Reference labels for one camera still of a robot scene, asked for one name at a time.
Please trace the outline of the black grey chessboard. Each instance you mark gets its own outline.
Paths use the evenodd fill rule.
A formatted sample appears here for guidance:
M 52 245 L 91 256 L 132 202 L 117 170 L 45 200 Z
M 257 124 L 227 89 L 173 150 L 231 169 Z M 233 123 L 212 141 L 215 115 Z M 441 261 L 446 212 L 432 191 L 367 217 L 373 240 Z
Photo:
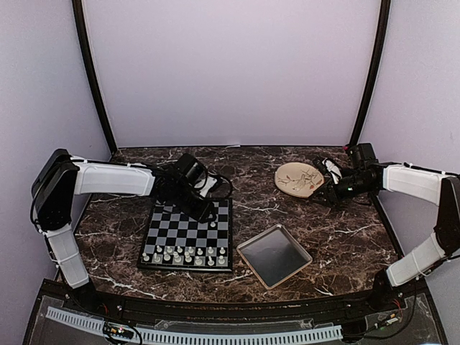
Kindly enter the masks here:
M 227 198 L 214 203 L 216 207 L 217 219 L 212 222 L 217 223 L 217 228 L 211 227 L 212 222 L 199 223 L 189 216 L 185 215 L 180 209 L 171 203 L 153 205 L 149 228 L 144 235 L 137 267 L 143 270 L 184 270 L 191 272 L 217 272 L 230 273 L 233 271 L 233 254 L 232 254 L 232 199 Z M 153 255 L 156 252 L 156 246 L 162 247 L 162 252 L 158 253 L 162 261 L 159 264 L 153 262 Z M 165 250 L 169 246 L 172 248 L 170 261 L 164 262 Z M 181 263 L 173 262 L 173 252 L 177 252 L 177 246 L 181 246 L 183 251 L 178 253 L 181 256 Z M 191 254 L 192 261 L 185 262 L 185 253 L 188 247 L 194 248 Z M 213 254 L 208 254 L 207 249 L 214 248 Z M 221 247 L 227 248 L 227 254 L 220 254 Z M 197 249 L 201 248 L 203 254 L 197 255 Z M 149 255 L 149 262 L 142 261 L 142 254 Z M 218 263 L 218 258 L 223 255 L 226 259 L 224 265 Z M 215 262 L 214 266 L 208 265 L 208 256 L 212 256 Z M 201 257 L 203 264 L 195 265 L 195 257 Z

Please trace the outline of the white king chess piece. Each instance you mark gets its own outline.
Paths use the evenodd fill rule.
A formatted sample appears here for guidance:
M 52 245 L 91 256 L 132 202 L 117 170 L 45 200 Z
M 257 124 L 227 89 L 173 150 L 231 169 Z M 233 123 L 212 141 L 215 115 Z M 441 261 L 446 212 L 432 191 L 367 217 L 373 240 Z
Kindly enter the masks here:
M 175 264 L 181 263 L 181 261 L 182 261 L 181 256 L 177 252 L 173 252 L 172 257 L 173 257 L 173 262 Z

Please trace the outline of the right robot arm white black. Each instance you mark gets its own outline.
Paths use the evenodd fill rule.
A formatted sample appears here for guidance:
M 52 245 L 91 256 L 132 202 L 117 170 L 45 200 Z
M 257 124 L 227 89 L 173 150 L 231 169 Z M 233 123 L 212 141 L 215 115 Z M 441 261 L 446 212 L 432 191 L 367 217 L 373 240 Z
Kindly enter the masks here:
M 395 299 L 392 288 L 427 275 L 459 258 L 459 174 L 408 162 L 381 162 L 370 143 L 345 149 L 351 167 L 316 157 L 324 178 L 312 199 L 326 206 L 367 194 L 382 202 L 404 255 L 382 274 L 382 283 L 367 296 L 367 306 L 383 311 Z

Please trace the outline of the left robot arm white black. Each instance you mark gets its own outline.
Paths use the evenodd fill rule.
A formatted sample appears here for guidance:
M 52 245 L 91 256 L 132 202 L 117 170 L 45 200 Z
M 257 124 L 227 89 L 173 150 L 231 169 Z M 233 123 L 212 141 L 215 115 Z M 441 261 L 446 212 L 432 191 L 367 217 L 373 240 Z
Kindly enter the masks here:
M 32 184 L 30 221 L 47 242 L 50 257 L 72 289 L 73 301 L 86 313 L 101 308 L 101 296 L 90 284 L 86 266 L 75 239 L 91 196 L 114 194 L 149 197 L 171 202 L 191 217 L 205 223 L 216 218 L 213 197 L 223 177 L 210 172 L 194 156 L 185 153 L 169 165 L 110 163 L 71 155 L 56 149 Z

